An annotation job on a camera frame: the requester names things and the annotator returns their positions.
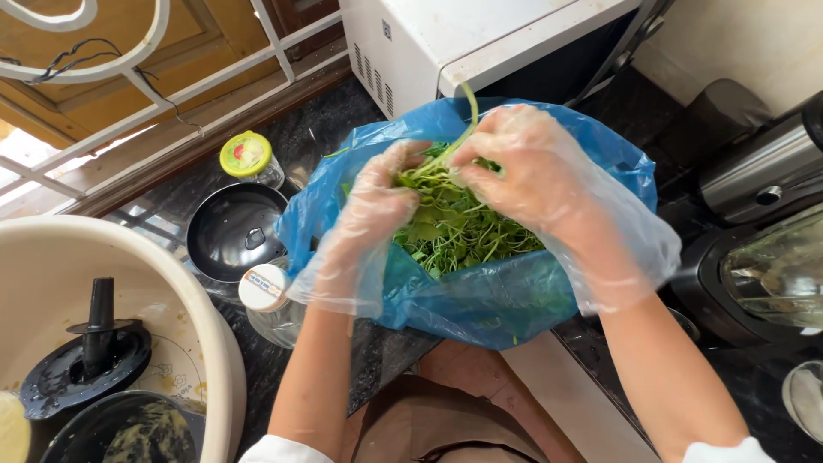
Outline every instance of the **clear disposable glove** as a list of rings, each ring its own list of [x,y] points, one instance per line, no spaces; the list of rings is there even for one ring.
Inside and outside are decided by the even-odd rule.
[[[413,189],[392,188],[392,177],[419,165],[424,157],[412,155],[429,145],[402,140],[369,159],[334,227],[286,291],[288,298],[323,302],[323,309],[350,315],[380,315],[383,286],[366,282],[383,282],[392,237],[412,219],[420,202]]]
[[[501,173],[472,164],[478,157]],[[680,264],[671,227],[546,111],[492,110],[447,162],[455,181],[537,235],[563,265],[585,315],[647,297]]]

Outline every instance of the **yellow jar lid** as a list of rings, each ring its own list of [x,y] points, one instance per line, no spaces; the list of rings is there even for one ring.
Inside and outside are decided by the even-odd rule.
[[[272,161],[272,145],[259,133],[246,130],[235,135],[220,150],[220,167],[233,177],[250,177]]]

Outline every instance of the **microwave oven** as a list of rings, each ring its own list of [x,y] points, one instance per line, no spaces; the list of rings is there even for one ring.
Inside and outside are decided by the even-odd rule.
[[[340,0],[351,68],[389,119],[441,96],[573,105],[628,66],[673,0]]]

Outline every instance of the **blue plastic bag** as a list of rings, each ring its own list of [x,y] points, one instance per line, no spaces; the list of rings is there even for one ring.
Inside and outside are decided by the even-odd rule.
[[[654,212],[654,163],[603,124],[564,106],[478,99],[481,116],[499,105],[521,103],[549,111],[593,161]],[[334,225],[345,203],[344,188],[351,186],[369,158],[403,138],[453,142],[465,131],[469,114],[465,100],[441,99],[393,122],[352,130],[341,146],[350,149],[324,158],[275,224],[288,251],[290,275],[308,264],[312,236],[320,238]],[[381,325],[396,330],[411,326],[495,350],[529,341],[578,311],[564,270],[546,250],[474,265],[435,280],[392,244],[383,288],[383,313],[375,318]]]

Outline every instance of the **white plastic basin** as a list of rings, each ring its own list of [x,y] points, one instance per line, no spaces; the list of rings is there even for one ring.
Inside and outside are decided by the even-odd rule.
[[[144,381],[143,387],[168,386],[158,392],[170,395],[197,390],[207,402],[201,463],[234,460],[246,406],[237,340],[188,269],[120,225],[74,216],[0,222],[0,389],[19,389],[41,358],[74,336],[65,329],[87,320],[96,277],[114,277],[115,318],[140,318],[149,332],[167,334],[153,337],[149,363],[158,372],[146,375],[157,381]],[[175,336],[192,345],[182,354],[190,364],[177,368],[200,365],[197,379],[191,373],[161,374],[169,368],[158,367],[156,356],[169,354],[167,344],[180,349],[185,342]],[[177,391],[182,384],[176,381],[197,384]]]

